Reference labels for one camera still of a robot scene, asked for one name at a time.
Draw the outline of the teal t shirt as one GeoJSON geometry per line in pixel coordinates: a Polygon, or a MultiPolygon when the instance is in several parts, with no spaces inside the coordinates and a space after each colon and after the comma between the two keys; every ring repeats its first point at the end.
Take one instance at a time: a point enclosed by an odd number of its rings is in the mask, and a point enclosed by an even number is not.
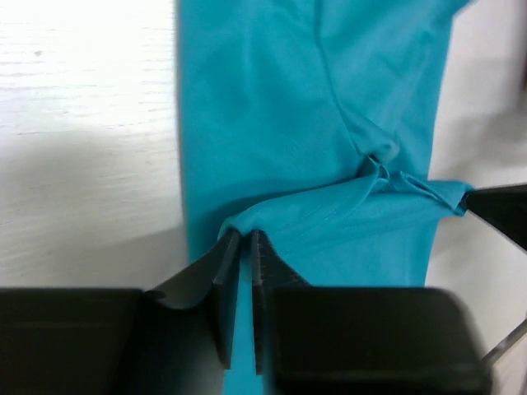
{"type": "Polygon", "coordinates": [[[468,185],[431,181],[461,1],[183,1],[189,256],[264,231],[314,285],[423,286],[468,185]]]}

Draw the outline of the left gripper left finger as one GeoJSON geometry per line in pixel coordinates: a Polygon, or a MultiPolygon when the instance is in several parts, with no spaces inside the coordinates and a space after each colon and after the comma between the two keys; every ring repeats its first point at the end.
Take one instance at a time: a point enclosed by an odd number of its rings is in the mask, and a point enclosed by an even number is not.
{"type": "Polygon", "coordinates": [[[4,394],[218,394],[231,366],[240,234],[151,290],[4,288],[4,394]]]}

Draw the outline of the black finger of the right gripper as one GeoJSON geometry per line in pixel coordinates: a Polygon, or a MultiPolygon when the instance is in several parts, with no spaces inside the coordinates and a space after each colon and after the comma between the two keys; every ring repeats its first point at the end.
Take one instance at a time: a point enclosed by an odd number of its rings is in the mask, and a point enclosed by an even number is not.
{"type": "Polygon", "coordinates": [[[461,206],[526,250],[526,184],[474,189],[461,206]]]}

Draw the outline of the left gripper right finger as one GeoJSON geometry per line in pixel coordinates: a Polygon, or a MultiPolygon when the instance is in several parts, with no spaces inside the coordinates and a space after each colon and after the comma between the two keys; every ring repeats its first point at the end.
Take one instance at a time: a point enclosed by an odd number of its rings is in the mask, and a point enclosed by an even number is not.
{"type": "Polygon", "coordinates": [[[423,287],[313,286],[251,235],[255,371],[267,394],[489,394],[467,310],[423,287]]]}

